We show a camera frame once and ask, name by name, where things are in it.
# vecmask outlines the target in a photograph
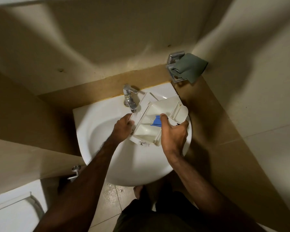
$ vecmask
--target white sink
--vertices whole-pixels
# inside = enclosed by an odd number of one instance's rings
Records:
[[[168,82],[140,90],[134,97],[136,103],[145,92],[150,92],[157,100],[177,95],[172,84]],[[117,120],[131,113],[123,102],[124,96],[121,95],[73,110],[79,148],[87,165],[111,134]],[[192,137],[189,117],[187,120],[189,127],[184,155],[188,151]],[[105,180],[120,186],[139,186],[158,180],[171,171],[172,167],[161,146],[139,146],[127,139],[117,147]]]

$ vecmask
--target tile floor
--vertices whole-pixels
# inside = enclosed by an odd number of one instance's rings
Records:
[[[133,187],[104,183],[88,232],[112,232],[122,210],[135,199]]]

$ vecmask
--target faucet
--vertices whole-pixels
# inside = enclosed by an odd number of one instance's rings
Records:
[[[136,112],[137,105],[133,101],[133,98],[131,97],[131,92],[133,93],[138,93],[136,89],[133,89],[129,84],[124,85],[124,95],[125,95],[125,100],[124,100],[124,105],[126,107],[129,107],[131,109],[131,112],[134,113]]]

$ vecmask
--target blue object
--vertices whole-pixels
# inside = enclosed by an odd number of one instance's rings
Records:
[[[157,126],[157,127],[161,127],[161,120],[160,120],[160,116],[156,116],[154,122],[152,123],[151,126]]]

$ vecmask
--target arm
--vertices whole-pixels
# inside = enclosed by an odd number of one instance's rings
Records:
[[[57,202],[46,212],[34,232],[87,232],[95,214],[104,179],[118,144],[131,133],[131,114],[114,126],[110,137],[82,173],[67,186]]]
[[[188,121],[171,126],[165,114],[161,114],[160,119],[163,152],[210,225],[219,231],[264,232],[252,218],[221,194],[182,157]]]

